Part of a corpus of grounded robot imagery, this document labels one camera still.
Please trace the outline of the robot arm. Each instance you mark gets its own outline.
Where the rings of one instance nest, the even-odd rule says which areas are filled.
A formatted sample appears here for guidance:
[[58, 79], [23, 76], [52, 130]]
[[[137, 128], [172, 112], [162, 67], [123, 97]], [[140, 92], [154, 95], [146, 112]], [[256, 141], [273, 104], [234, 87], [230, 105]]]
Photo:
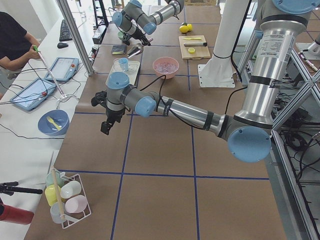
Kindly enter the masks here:
[[138, 0], [130, 0], [122, 11], [113, 14], [112, 21], [124, 33], [140, 40], [143, 46], [149, 46], [146, 35], [151, 35], [158, 25], [177, 16], [183, 8], [183, 0], [168, 0], [166, 6], [148, 15], [142, 10], [142, 4]]
[[[151, 35], [170, 17], [176, 17], [184, 8], [183, 0], [166, 0], [167, 6], [147, 15], [138, 0], [130, 0], [122, 11], [116, 11], [112, 21], [124, 33], [140, 40], [142, 46], [150, 45], [146, 34]], [[209, 86], [215, 80], [227, 80], [226, 65], [235, 50], [238, 34], [247, 16], [250, 0], [226, 0], [213, 56], [199, 77], [200, 85]], [[256, 12], [254, 37], [262, 37], [253, 73], [240, 111], [233, 117], [218, 115], [156, 92], [144, 92], [130, 84], [124, 72], [109, 74], [102, 103], [106, 121], [101, 132], [109, 135], [115, 122], [120, 123], [126, 107], [142, 117], [158, 112], [175, 116], [196, 129], [215, 133], [227, 141], [229, 151], [239, 160], [254, 163], [263, 160], [271, 150], [270, 132], [273, 127], [271, 112], [279, 92], [296, 37], [307, 28], [310, 13], [320, 5], [319, 0], [259, 0]]]

